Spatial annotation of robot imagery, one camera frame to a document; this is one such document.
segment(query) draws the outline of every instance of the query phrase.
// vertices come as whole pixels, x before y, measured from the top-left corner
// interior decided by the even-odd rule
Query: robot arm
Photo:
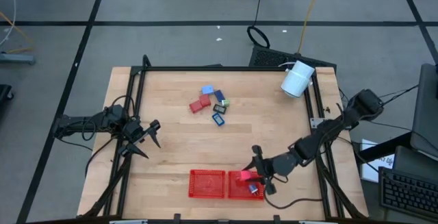
[[[121,105],[105,107],[102,112],[93,116],[67,116],[63,115],[53,126],[53,134],[56,138],[70,136],[77,132],[108,132],[127,141],[118,152],[126,156],[129,152],[136,153],[145,158],[148,156],[136,147],[139,142],[144,142],[146,136],[150,136],[153,142],[160,147],[157,139],[157,130],[160,128],[157,120],[150,123],[147,129],[143,129],[137,117],[130,117],[128,111]]]
[[[356,127],[361,120],[375,119],[382,111],[383,102],[371,90],[362,90],[348,102],[340,116],[320,123],[314,133],[298,139],[287,152],[263,159],[261,147],[254,145],[255,156],[244,170],[255,167],[261,176],[257,180],[266,185],[269,195],[274,194],[276,189],[270,181],[274,174],[288,176],[295,166],[307,166],[317,157],[324,142],[335,140],[343,129]]]

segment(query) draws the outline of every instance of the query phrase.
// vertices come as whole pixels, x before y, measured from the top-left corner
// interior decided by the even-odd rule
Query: red plastic basket
[[[225,198],[225,171],[190,170],[189,197]]]
[[[257,172],[251,172],[251,177],[258,176]],[[264,186],[258,182],[240,181],[240,171],[228,172],[228,198],[240,200],[263,200]],[[249,185],[254,184],[258,191],[252,194]]]

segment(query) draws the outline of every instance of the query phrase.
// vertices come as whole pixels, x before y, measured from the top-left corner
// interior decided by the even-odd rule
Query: wooden table
[[[106,106],[126,93],[129,71],[127,67],[113,68]],[[323,106],[331,111],[325,115],[335,118],[339,115],[336,103],[341,103],[335,73],[332,68],[318,68],[317,73]],[[253,156],[252,145],[261,145],[264,157],[268,158],[286,152],[288,145],[309,135],[304,97],[294,99],[285,95],[280,89],[284,77],[284,72],[148,71],[140,117],[144,127],[153,119],[161,123],[158,140],[162,148],[157,148],[150,138],[139,145],[150,159],[133,156],[123,218],[173,219],[175,213],[180,213],[182,219],[272,220],[273,215],[279,214],[282,220],[323,220],[321,202],[304,201],[277,210],[265,201],[188,197],[190,169],[240,170]],[[198,99],[201,86],[207,84],[221,89],[231,102],[222,127],[212,121],[212,107],[196,114],[189,109],[189,103]],[[318,116],[313,90],[310,93],[313,111]],[[212,104],[216,102],[214,96],[210,99]],[[340,136],[350,140],[348,132]],[[94,150],[109,137],[99,134]],[[107,186],[115,146],[114,141],[92,161],[78,214],[90,209]],[[358,210],[368,215],[352,147],[337,140],[332,150],[339,185]],[[320,198],[314,162],[305,168],[297,166],[287,184],[274,183],[277,194],[268,197],[278,206],[302,197]],[[328,188],[331,213],[335,216],[333,193],[329,185]],[[116,212],[118,194],[117,189],[112,213]]]

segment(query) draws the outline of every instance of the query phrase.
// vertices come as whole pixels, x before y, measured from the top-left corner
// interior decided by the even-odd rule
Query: concrete floor
[[[434,1],[414,0],[424,21],[438,21]],[[301,21],[309,2],[262,0],[259,20]],[[19,21],[87,21],[94,0],[17,3]],[[96,19],[250,21],[256,6],[257,0],[102,0]],[[12,0],[2,0],[0,11],[12,17]],[[406,0],[317,0],[311,20],[415,21]],[[0,27],[0,38],[5,28]],[[260,28],[273,49],[296,51],[301,27]],[[16,221],[84,31],[82,26],[21,29],[36,42],[32,54],[37,64],[0,65],[0,83],[13,85],[16,93],[0,125],[0,195],[8,202],[0,207],[0,223]],[[427,29],[438,41],[438,27]],[[25,41],[14,32],[1,50],[21,45]],[[245,26],[93,27],[65,113],[80,116],[101,110],[111,68],[140,64],[143,54],[154,66],[246,66],[252,48]],[[434,64],[418,27],[308,27],[302,54],[337,64],[339,85],[349,97],[363,88],[383,95],[411,87],[418,82],[421,64]],[[399,98],[377,121],[411,127],[415,96],[413,91]],[[364,123],[351,134],[355,140],[382,142],[402,133]],[[76,136],[67,139],[92,147],[91,141]],[[28,221],[76,215],[89,157],[85,149],[55,142]],[[373,211],[376,198],[367,196],[373,216],[379,215]]]

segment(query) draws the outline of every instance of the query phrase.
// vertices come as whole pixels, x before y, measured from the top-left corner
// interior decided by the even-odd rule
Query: black keyboard
[[[438,182],[380,167],[378,186],[383,207],[429,221],[438,220]]]

